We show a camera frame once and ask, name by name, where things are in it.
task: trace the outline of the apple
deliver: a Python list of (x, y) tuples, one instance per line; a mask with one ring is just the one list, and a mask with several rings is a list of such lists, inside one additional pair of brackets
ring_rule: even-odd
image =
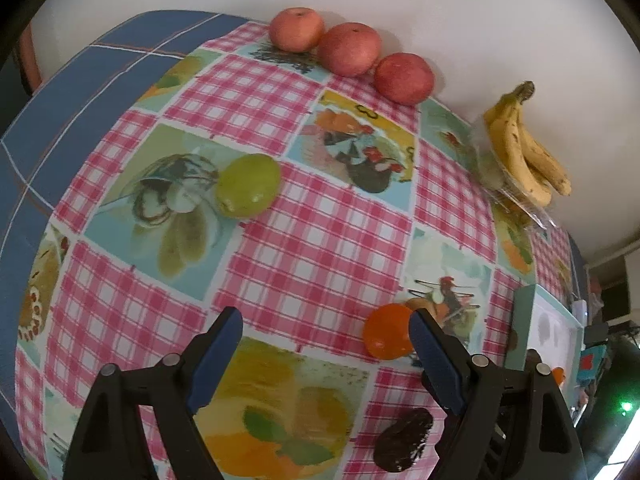
[(373, 86), (384, 97), (401, 105), (417, 105), (433, 91), (431, 67), (420, 56), (396, 52), (380, 60)]
[(380, 55), (380, 35), (362, 23), (330, 28), (318, 44), (318, 60), (329, 72), (354, 77), (369, 70)]
[(269, 39), (286, 52), (308, 52), (320, 41), (324, 21), (320, 14), (307, 7), (281, 10), (269, 24)]

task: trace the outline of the screw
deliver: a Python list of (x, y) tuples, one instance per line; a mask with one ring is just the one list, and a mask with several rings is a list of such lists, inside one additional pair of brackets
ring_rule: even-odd
[(549, 375), (551, 373), (549, 365), (545, 365), (544, 363), (538, 363), (536, 365), (536, 370), (540, 375)]
[(106, 364), (100, 369), (100, 374), (104, 375), (105, 377), (108, 377), (115, 373), (116, 368), (117, 366), (113, 363)]
[(474, 355), (471, 358), (471, 362), (480, 368), (484, 368), (485, 366), (489, 365), (489, 359), (482, 354)]
[(162, 364), (164, 366), (175, 366), (180, 362), (179, 354), (167, 354), (162, 358)]

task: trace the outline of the open box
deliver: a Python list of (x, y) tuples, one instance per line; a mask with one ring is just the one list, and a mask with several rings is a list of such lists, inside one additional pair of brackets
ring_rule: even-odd
[(540, 285), (515, 291), (510, 343), (505, 368), (524, 370), (527, 349), (538, 351), (551, 369), (564, 368), (560, 391), (567, 406), (576, 400), (576, 376), (582, 351), (584, 328), (577, 319)]

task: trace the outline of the tablecloth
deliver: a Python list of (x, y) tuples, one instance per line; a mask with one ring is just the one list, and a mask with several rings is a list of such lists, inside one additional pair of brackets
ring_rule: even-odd
[[(427, 406), (430, 446), (396, 475), (425, 478), (444, 414), (409, 360), (367, 354), (366, 317), (407, 290), (434, 303), (452, 290), (465, 308), (446, 329), (501, 364), (513, 291), (538, 282), (564, 301), (566, 232), (525, 231), (487, 201), (470, 174), (465, 121), (433, 99), (393, 104), (368, 76), (342, 78), (312, 56), (283, 54), (266, 32), (224, 14), (133, 18), (78, 54), (2, 139), (0, 415), (17, 423), (43, 478), (62, 477), (100, 366), (155, 364), (227, 305), (246, 326), (229, 391), (260, 354), (295, 372), (280, 393), (293, 395), (292, 411), (269, 408), (293, 436), (306, 431), (296, 422), (305, 403), (344, 412), (332, 419), (340, 431), (325, 435), (332, 460), (291, 478), (386, 478), (372, 462), (375, 436), (403, 410)], [(149, 182), (179, 188), (185, 167), (218, 174), (246, 153), (273, 156), (282, 172), (280, 195), (258, 218), (224, 218), (213, 202), (188, 212), (153, 202), (168, 187)], [(224, 395), (199, 414), (210, 442), (231, 431), (215, 423), (237, 404)], [(142, 415), (159, 475), (172, 478), (152, 412)], [(251, 433), (241, 429), (239, 443)], [(229, 475), (284, 467), (265, 446), (255, 471), (227, 451), (214, 458)]]

